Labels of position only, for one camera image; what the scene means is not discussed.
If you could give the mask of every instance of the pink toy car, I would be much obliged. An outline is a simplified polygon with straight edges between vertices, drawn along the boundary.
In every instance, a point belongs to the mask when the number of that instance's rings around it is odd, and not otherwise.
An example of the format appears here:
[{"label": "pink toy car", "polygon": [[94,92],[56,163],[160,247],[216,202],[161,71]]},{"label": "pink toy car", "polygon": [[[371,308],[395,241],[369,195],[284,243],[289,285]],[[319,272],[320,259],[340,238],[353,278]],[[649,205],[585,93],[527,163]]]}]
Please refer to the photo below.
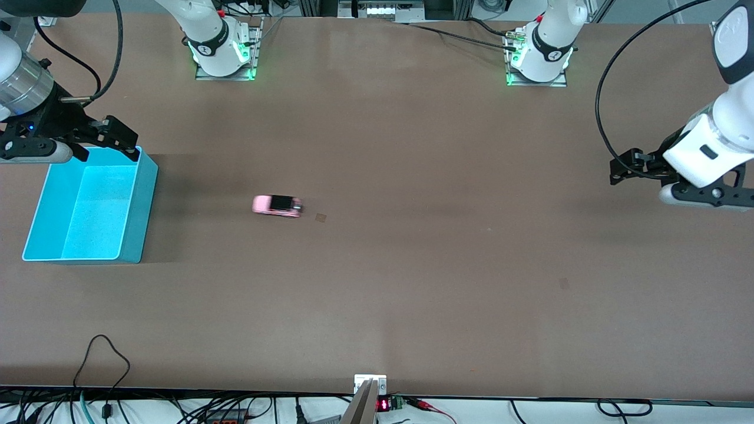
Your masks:
[{"label": "pink toy car", "polygon": [[260,195],[254,198],[251,210],[263,215],[298,218],[301,216],[301,199],[290,196]]}]

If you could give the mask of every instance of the brown table surface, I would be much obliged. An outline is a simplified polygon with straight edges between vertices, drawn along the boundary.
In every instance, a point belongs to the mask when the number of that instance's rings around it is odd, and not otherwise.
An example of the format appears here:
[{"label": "brown table surface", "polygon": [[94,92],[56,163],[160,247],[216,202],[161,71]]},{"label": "brown table surface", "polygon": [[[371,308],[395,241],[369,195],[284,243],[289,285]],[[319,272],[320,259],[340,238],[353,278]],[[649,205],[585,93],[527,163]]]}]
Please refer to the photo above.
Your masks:
[{"label": "brown table surface", "polygon": [[[106,79],[113,22],[49,33]],[[752,214],[608,184],[594,90],[636,29],[585,27],[566,89],[512,88],[495,49],[290,19],[257,81],[216,83],[192,80],[169,16],[127,15],[118,79],[89,110],[160,166],[143,262],[22,262],[46,167],[0,167],[0,381],[69,384],[107,333],[126,386],[347,392],[373,372],[423,394],[752,400]],[[724,88],[705,26],[658,27],[610,75],[606,130],[651,151]],[[252,214],[262,193],[305,215]],[[81,384],[122,372],[105,343],[90,366]]]}]

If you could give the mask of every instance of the black cable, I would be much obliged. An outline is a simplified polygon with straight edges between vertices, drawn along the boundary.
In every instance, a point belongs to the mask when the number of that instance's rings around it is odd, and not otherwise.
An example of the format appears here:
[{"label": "black cable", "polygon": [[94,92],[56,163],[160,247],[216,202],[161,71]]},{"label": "black cable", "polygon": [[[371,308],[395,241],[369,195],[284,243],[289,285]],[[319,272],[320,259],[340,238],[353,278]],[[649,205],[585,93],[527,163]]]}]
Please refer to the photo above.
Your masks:
[{"label": "black cable", "polygon": [[[81,375],[81,371],[84,369],[84,365],[87,364],[87,359],[89,358],[89,351],[92,349],[92,345],[94,344],[94,341],[102,337],[107,341],[107,343],[110,345],[110,349],[117,355],[120,356],[121,359],[126,363],[126,370],[123,372],[123,375],[121,378],[118,379],[118,381],[115,382],[115,384],[110,387],[110,390],[107,391],[107,395],[105,396],[105,405],[109,405],[110,395],[112,394],[112,391],[115,390],[115,387],[123,381],[124,378],[128,375],[128,372],[131,371],[131,362],[128,361],[128,358],[126,358],[120,351],[118,351],[115,348],[115,345],[112,344],[112,340],[110,340],[109,337],[107,337],[104,334],[97,334],[96,336],[92,337],[91,340],[89,340],[89,345],[87,346],[87,351],[84,353],[84,360],[81,362],[81,366],[78,367],[78,370],[76,371],[76,375],[73,376],[73,389],[76,388],[76,382],[78,380],[78,376]],[[73,419],[73,405],[71,405],[71,419]]]},{"label": "black cable", "polygon": [[71,395],[68,398],[68,401],[69,401],[68,402],[68,411],[71,414],[71,424],[76,424],[76,417],[73,415],[73,400],[74,400],[73,394],[74,394],[74,392],[75,392],[75,387],[73,388],[73,390],[71,390]]},{"label": "black cable", "polygon": [[464,41],[468,41],[468,42],[471,42],[471,43],[477,43],[479,45],[485,45],[485,46],[494,47],[494,48],[501,48],[503,50],[508,50],[508,51],[515,51],[516,50],[516,48],[514,48],[513,46],[497,45],[495,43],[490,43],[490,42],[487,42],[487,41],[477,40],[475,38],[464,37],[463,35],[453,34],[452,32],[443,31],[441,29],[430,28],[429,26],[421,26],[421,25],[409,25],[409,26],[412,27],[412,28],[426,29],[427,31],[436,32],[436,33],[441,34],[441,35],[447,35],[449,37],[458,38],[459,40],[464,40]]},{"label": "black cable", "polygon": [[272,398],[270,398],[270,404],[267,406],[267,409],[265,409],[261,414],[259,414],[259,415],[249,415],[249,408],[251,408],[251,404],[254,403],[254,401],[256,399],[258,399],[258,398],[253,398],[251,400],[251,402],[249,402],[249,404],[246,406],[246,417],[245,417],[246,419],[256,419],[256,418],[259,418],[262,415],[265,415],[267,412],[269,412],[270,409],[272,409]]},{"label": "black cable", "polygon": [[178,408],[178,410],[179,410],[179,411],[181,411],[181,416],[183,416],[183,418],[186,418],[186,411],[184,411],[184,410],[183,410],[183,407],[182,407],[182,406],[181,406],[181,404],[180,404],[180,403],[178,402],[178,399],[176,399],[176,397],[175,397],[175,396],[173,396],[173,401],[172,401],[171,403],[172,403],[173,405],[175,405],[175,406],[176,406],[176,408]]},{"label": "black cable", "polygon": [[513,407],[513,413],[516,414],[516,418],[521,422],[521,424],[526,424],[526,421],[521,418],[521,414],[518,412],[518,408],[516,407],[516,402],[510,401],[511,407]]},{"label": "black cable", "polygon": [[112,0],[112,6],[115,8],[115,19],[118,21],[118,49],[115,51],[115,62],[112,64],[112,71],[110,72],[110,78],[107,78],[102,90],[90,97],[90,101],[99,99],[104,93],[110,89],[112,82],[115,80],[115,76],[118,74],[118,69],[121,67],[121,57],[123,56],[123,14],[121,13],[121,5],[118,0]]},{"label": "black cable", "polygon": [[61,398],[61,399],[60,399],[60,400],[59,400],[59,401],[58,401],[58,402],[57,402],[57,403],[55,404],[55,407],[54,407],[54,408],[52,408],[52,411],[50,412],[50,416],[48,416],[48,417],[47,417],[47,418],[46,418],[46,419],[45,419],[45,420],[44,420],[44,421],[42,422],[42,424],[48,424],[48,423],[52,422],[52,419],[53,419],[53,417],[55,417],[55,412],[57,411],[57,408],[58,408],[58,407],[60,407],[60,405],[61,405],[61,404],[63,404],[63,401],[64,401],[64,400],[65,400],[65,398],[63,397],[63,398]]},{"label": "black cable", "polygon": [[597,120],[597,129],[599,130],[599,135],[602,136],[602,141],[605,142],[605,147],[608,148],[608,151],[610,152],[612,157],[615,158],[615,160],[619,164],[621,164],[622,167],[626,168],[627,170],[633,172],[634,174],[640,177],[649,178],[651,180],[665,180],[667,178],[667,176],[664,176],[664,175],[663,176],[652,175],[652,174],[647,174],[644,171],[637,171],[637,170],[632,169],[631,167],[628,166],[626,162],[623,161],[623,159],[621,159],[621,157],[616,153],[615,149],[613,149],[612,144],[610,144],[610,140],[608,140],[607,134],[605,134],[605,128],[602,127],[602,117],[599,114],[599,100],[600,100],[600,96],[602,95],[602,85],[605,84],[605,77],[608,76],[608,72],[610,72],[610,68],[612,68],[613,63],[615,63],[618,56],[620,56],[621,53],[623,53],[623,51],[626,50],[628,45],[631,44],[633,40],[637,39],[641,34],[646,32],[648,29],[652,28],[653,26],[657,25],[662,20],[665,20],[666,18],[671,17],[680,11],[684,11],[696,5],[701,5],[702,3],[707,3],[711,1],[712,0],[694,0],[692,2],[686,3],[683,6],[675,8],[665,14],[662,14],[662,16],[646,24],[643,28],[641,28],[634,35],[632,35],[628,40],[626,40],[626,42],[624,42],[623,45],[621,45],[621,48],[619,48],[618,51],[616,51],[615,54],[613,54],[613,57],[610,58],[608,65],[605,67],[605,71],[602,72],[602,77],[599,78],[599,84],[597,84],[597,92],[594,96],[594,116]]},{"label": "black cable", "polygon": [[230,405],[228,405],[228,406],[227,406],[227,407],[225,407],[225,408],[221,408],[221,409],[225,409],[225,413],[224,413],[224,414],[222,415],[222,417],[220,417],[220,422],[225,422],[225,418],[226,418],[226,417],[228,416],[228,414],[229,414],[229,413],[230,413],[230,412],[231,412],[231,411],[232,411],[232,410],[233,410],[234,408],[236,408],[236,407],[239,407],[239,408],[240,408],[240,407],[241,407],[241,402],[243,402],[243,401],[244,401],[244,399],[246,399],[246,398],[248,398],[248,396],[247,396],[247,397],[240,397],[240,396],[239,396],[239,398],[238,398],[238,399],[236,399],[236,400],[235,400],[234,402],[232,402],[232,403],[231,403]]},{"label": "black cable", "polygon": [[[602,408],[602,403],[603,402],[607,402],[610,405],[612,405],[613,408],[615,408],[615,410],[617,412],[612,413],[612,412],[608,412],[608,411],[604,410]],[[621,407],[619,407],[618,404],[616,404],[612,399],[597,399],[597,409],[599,409],[599,412],[605,414],[606,416],[610,416],[612,418],[621,418],[623,420],[623,424],[628,424],[628,418],[627,417],[629,417],[629,416],[633,416],[633,417],[647,416],[650,413],[652,413],[652,409],[654,409],[654,407],[652,406],[652,402],[651,401],[645,401],[644,404],[647,405],[647,406],[649,406],[649,408],[647,408],[647,410],[644,410],[642,412],[637,412],[637,413],[625,413],[625,412],[623,412],[623,410],[621,409]]]},{"label": "black cable", "polygon": [[128,416],[126,416],[126,411],[123,410],[123,405],[121,405],[121,400],[118,399],[117,402],[118,402],[118,409],[121,410],[121,415],[123,416],[123,420],[126,422],[126,424],[131,424],[131,421],[128,420]]},{"label": "black cable", "polygon": [[[31,397],[32,393],[34,393],[33,390],[29,392],[29,397]],[[23,401],[25,396],[26,391],[21,392],[21,397],[18,399],[18,414],[16,415],[16,422],[22,422],[21,417],[24,417],[23,420],[26,421],[26,408],[29,407],[29,405],[28,400],[26,403]]]},{"label": "black cable", "polygon": [[490,32],[490,33],[492,33],[492,34],[495,34],[495,35],[499,35],[499,36],[501,36],[501,37],[505,37],[505,33],[506,33],[506,32],[510,32],[510,30],[508,30],[508,31],[498,31],[498,30],[496,30],[496,29],[493,29],[493,28],[491,28],[491,27],[490,27],[489,25],[487,25],[487,23],[486,23],[485,21],[483,21],[483,20],[481,20],[481,19],[477,19],[477,18],[475,18],[475,17],[469,17],[469,18],[466,18],[466,20],[467,20],[467,21],[469,21],[469,22],[478,23],[478,24],[480,24],[480,25],[482,26],[482,28],[484,28],[484,29],[485,29],[485,30],[486,30],[487,32]]},{"label": "black cable", "polygon": [[186,418],[182,418],[179,420],[176,424],[182,424],[185,422],[186,424],[189,424],[191,419],[195,419],[198,422],[203,422],[207,418],[207,413],[212,409],[223,409],[226,405],[229,403],[232,403],[234,399],[237,399],[237,395],[229,395],[224,396],[222,398],[214,398],[212,401],[210,401],[208,404],[198,407],[195,410],[186,413]]},{"label": "black cable", "polygon": [[60,47],[59,45],[55,44],[54,41],[50,40],[50,37],[47,37],[47,34],[44,33],[44,31],[42,30],[42,27],[39,26],[39,17],[34,18],[34,27],[37,29],[39,36],[42,37],[44,42],[49,44],[50,47],[59,51],[63,56],[68,57],[70,60],[73,60],[74,62],[81,65],[84,69],[89,71],[89,73],[94,77],[94,81],[97,82],[97,89],[94,91],[95,93],[102,88],[102,80],[100,80],[100,75],[97,74],[97,71],[95,71],[94,68],[92,68],[91,66],[87,65],[83,60],[77,58],[73,54],[69,53],[66,49]]}]

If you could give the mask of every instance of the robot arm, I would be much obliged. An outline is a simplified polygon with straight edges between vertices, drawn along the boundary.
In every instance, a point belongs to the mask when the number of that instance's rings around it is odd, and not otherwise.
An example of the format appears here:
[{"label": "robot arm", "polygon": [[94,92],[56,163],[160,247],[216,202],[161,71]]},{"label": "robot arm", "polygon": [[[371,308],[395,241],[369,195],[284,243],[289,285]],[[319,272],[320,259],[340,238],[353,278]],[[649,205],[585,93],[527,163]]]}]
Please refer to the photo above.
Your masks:
[{"label": "robot arm", "polygon": [[510,66],[535,82],[554,80],[568,65],[576,35],[587,18],[584,0],[548,0],[541,19],[516,28],[513,46],[518,51]]},{"label": "robot arm", "polygon": [[[194,59],[209,75],[227,76],[251,58],[249,26],[220,17],[211,0],[156,0],[176,18]],[[0,8],[19,17],[71,17],[85,0],[0,0]],[[37,61],[0,32],[0,163],[60,163],[71,157],[86,161],[89,143],[123,152],[136,161],[138,135],[114,116],[90,118],[47,71],[49,61]]]},{"label": "robot arm", "polygon": [[194,60],[209,75],[228,76],[250,61],[249,24],[220,17],[212,0],[155,0],[178,21]]},{"label": "robot arm", "polygon": [[[746,162],[754,159],[754,0],[740,0],[723,15],[713,52],[728,90],[694,114],[658,151],[631,149],[621,158],[630,167],[664,176],[660,199],[668,204],[754,207],[754,190],[743,186]],[[733,185],[723,176],[736,175]],[[611,161],[611,184],[638,175]]]}]

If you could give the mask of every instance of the metal mounting plate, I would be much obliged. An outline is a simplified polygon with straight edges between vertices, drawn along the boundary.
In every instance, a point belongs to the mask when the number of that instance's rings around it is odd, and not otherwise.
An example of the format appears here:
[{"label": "metal mounting plate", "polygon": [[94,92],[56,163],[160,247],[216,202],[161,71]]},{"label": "metal mounting plate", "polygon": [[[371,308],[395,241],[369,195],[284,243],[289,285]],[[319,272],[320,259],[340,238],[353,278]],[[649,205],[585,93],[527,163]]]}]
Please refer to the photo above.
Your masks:
[{"label": "metal mounting plate", "polygon": [[379,384],[379,394],[386,395],[388,393],[388,377],[381,374],[356,374],[354,375],[354,393],[359,391],[361,384],[369,379],[377,380]]}]

